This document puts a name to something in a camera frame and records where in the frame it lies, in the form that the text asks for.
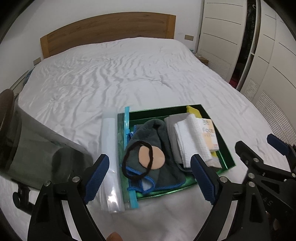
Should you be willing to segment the person left hand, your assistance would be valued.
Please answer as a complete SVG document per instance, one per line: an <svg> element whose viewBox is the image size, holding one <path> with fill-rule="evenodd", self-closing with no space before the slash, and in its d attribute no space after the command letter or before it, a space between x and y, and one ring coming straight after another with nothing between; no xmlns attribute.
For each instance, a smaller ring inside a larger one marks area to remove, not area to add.
<svg viewBox="0 0 296 241"><path fill-rule="evenodd" d="M123 241L123 239L117 232L113 232L107 237L106 241Z"/></svg>

